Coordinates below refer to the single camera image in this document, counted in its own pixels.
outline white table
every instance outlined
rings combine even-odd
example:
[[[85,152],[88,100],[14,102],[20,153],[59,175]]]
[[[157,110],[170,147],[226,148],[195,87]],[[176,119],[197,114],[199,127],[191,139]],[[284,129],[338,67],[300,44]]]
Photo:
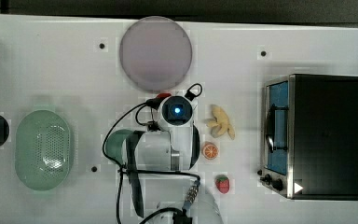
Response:
[[[0,223],[116,223],[117,167],[103,157],[102,139],[115,119],[153,97],[138,90],[119,63],[117,46],[132,23],[0,15],[0,114],[10,123],[10,137],[0,148]],[[221,149],[215,161],[200,156],[193,171],[213,192],[225,222],[358,223],[358,202],[287,201],[262,187],[256,175],[263,83],[293,73],[358,75],[358,29],[179,23],[194,58],[177,89],[203,84],[196,124],[201,141],[213,140]],[[100,43],[106,48],[99,49]],[[19,122],[43,104],[55,105],[72,127],[76,158],[68,178],[41,193],[17,178],[14,149]],[[204,120],[212,117],[210,104],[231,116],[234,141],[209,135]],[[122,127],[138,128],[133,116]],[[222,173],[233,184],[226,195],[213,185]],[[137,223],[124,183],[123,224]]]

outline round plate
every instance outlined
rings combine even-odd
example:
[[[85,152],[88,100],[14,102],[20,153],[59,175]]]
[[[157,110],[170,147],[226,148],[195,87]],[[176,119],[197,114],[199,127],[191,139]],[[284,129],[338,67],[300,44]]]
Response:
[[[176,22],[146,17],[133,24],[120,44],[127,76],[146,91],[162,91],[184,79],[192,59],[190,39]]]

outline green basket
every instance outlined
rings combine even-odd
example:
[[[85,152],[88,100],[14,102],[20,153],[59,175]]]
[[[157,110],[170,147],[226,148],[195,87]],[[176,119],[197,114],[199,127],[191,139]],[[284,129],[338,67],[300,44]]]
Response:
[[[57,187],[69,174],[73,154],[68,124],[54,112],[37,110],[21,121],[16,134],[15,167],[28,188]]]

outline green object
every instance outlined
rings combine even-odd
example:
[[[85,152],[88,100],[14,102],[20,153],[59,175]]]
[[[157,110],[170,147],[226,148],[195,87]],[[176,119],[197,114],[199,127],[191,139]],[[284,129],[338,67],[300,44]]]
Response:
[[[106,141],[105,152],[108,156],[115,158],[123,164],[122,146],[124,140],[132,134],[132,131],[121,129],[112,133]]]
[[[30,189],[57,187],[69,174],[73,149],[68,124],[48,110],[26,116],[16,134],[15,168]]]
[[[228,177],[226,177],[225,175],[219,175],[216,177],[216,181],[218,181],[218,182],[223,182],[226,180],[228,180]]]

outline oven window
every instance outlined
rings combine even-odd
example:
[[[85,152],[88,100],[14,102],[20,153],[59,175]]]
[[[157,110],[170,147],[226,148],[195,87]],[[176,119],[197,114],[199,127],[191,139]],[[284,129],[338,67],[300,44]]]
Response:
[[[288,82],[269,86],[269,106],[288,107]],[[275,150],[268,151],[267,168],[282,175],[287,173],[287,110],[275,110]]]

